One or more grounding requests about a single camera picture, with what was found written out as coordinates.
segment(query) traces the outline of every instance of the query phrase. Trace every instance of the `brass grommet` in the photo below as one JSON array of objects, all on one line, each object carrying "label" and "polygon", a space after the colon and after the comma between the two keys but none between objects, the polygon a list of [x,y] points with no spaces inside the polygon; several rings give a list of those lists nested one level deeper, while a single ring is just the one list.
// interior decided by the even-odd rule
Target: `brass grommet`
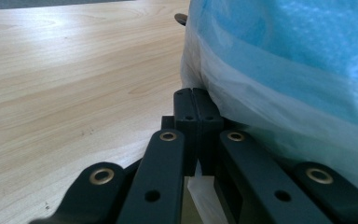
[{"label": "brass grommet", "polygon": [[227,135],[228,139],[235,141],[235,142],[241,142],[245,140],[245,136],[241,133],[229,133]]},{"label": "brass grommet", "polygon": [[[101,173],[104,173],[103,177],[97,177],[97,175]],[[113,176],[115,176],[115,172],[113,172],[113,170],[109,168],[100,168],[92,172],[92,174],[89,176],[89,182],[91,182],[93,185],[103,185],[111,181]]]},{"label": "brass grommet", "polygon": [[162,133],[159,135],[159,138],[163,141],[167,141],[167,142],[170,142],[170,141],[173,141],[176,139],[176,133]]},{"label": "brass grommet", "polygon": [[[324,177],[320,178],[319,176],[316,176],[315,173],[323,175]],[[313,180],[319,184],[327,185],[327,184],[332,184],[334,182],[333,177],[329,173],[327,173],[324,170],[318,169],[318,168],[308,168],[306,171],[306,174],[311,180]]]}]

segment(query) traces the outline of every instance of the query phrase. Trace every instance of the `blue plastic bag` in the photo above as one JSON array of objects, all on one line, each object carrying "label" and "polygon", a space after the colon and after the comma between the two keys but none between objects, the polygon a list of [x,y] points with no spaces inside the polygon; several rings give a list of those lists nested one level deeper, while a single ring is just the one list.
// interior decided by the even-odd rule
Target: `blue plastic bag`
[{"label": "blue plastic bag", "polygon": [[358,1],[193,0],[181,75],[276,156],[358,187]]}]

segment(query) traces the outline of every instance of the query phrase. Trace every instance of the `small hole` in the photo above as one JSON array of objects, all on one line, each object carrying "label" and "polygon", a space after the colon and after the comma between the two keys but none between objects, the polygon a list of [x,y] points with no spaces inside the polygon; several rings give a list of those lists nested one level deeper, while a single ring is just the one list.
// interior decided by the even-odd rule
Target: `small hole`
[{"label": "small hole", "polygon": [[235,142],[241,142],[245,139],[245,136],[241,133],[229,133],[227,137]]},{"label": "small hole", "polygon": [[173,134],[171,134],[171,133],[166,133],[166,134],[162,135],[162,137],[165,138],[165,139],[172,139],[172,138],[173,138]]},{"label": "small hole", "polygon": [[286,202],[286,203],[292,201],[292,197],[290,197],[290,194],[284,190],[275,191],[275,197],[277,199],[279,199],[280,201]]},{"label": "small hole", "polygon": [[318,168],[309,168],[307,169],[306,174],[311,180],[319,184],[328,185],[334,182],[333,177],[329,173]]},{"label": "small hole", "polygon": [[108,183],[115,176],[115,172],[109,168],[100,168],[92,172],[89,176],[89,182],[93,185],[103,185]]},{"label": "small hole", "polygon": [[109,173],[107,173],[106,171],[102,171],[95,175],[95,179],[98,181],[101,181],[102,179],[107,178],[108,176],[109,176]]},{"label": "small hole", "polygon": [[145,200],[150,203],[156,202],[159,199],[159,192],[157,190],[150,190],[145,194]]},{"label": "small hole", "polygon": [[162,133],[159,135],[159,138],[163,141],[173,141],[176,139],[176,133]]}]

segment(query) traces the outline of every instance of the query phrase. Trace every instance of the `wooden table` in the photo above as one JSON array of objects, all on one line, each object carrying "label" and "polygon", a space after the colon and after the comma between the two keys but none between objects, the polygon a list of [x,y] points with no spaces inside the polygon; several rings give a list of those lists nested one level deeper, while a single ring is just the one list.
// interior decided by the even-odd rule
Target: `wooden table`
[{"label": "wooden table", "polygon": [[0,223],[47,217],[83,169],[143,156],[181,88],[188,5],[0,10]]}]

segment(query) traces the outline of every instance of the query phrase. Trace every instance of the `black mechanical part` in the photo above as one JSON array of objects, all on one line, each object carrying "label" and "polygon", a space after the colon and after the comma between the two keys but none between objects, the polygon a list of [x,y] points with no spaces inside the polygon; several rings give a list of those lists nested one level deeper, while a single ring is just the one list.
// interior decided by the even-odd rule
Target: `black mechanical part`
[{"label": "black mechanical part", "polygon": [[53,216],[31,223],[114,223],[137,165],[127,171],[108,162],[91,165],[66,191]]},{"label": "black mechanical part", "polygon": [[221,167],[216,169],[215,185],[228,220],[331,223],[250,135],[224,131],[220,141],[218,166]]},{"label": "black mechanical part", "polygon": [[197,165],[198,115],[192,90],[182,89],[173,95],[174,129],[183,133],[185,142],[185,175],[194,175]]},{"label": "black mechanical part", "polygon": [[[200,160],[203,175],[213,175],[217,140],[224,120],[209,94],[201,89],[182,89],[173,95],[174,128],[186,137],[185,175],[194,175]],[[164,117],[162,125],[168,126]]]},{"label": "black mechanical part", "polygon": [[184,154],[180,132],[153,134],[117,223],[180,223]]},{"label": "black mechanical part", "polygon": [[336,223],[358,223],[358,189],[348,180],[316,162],[300,163],[293,174]]},{"label": "black mechanical part", "polygon": [[207,91],[193,89],[193,95],[200,121],[198,126],[200,146],[197,157],[202,174],[214,175],[218,139],[224,128],[224,120]]}]

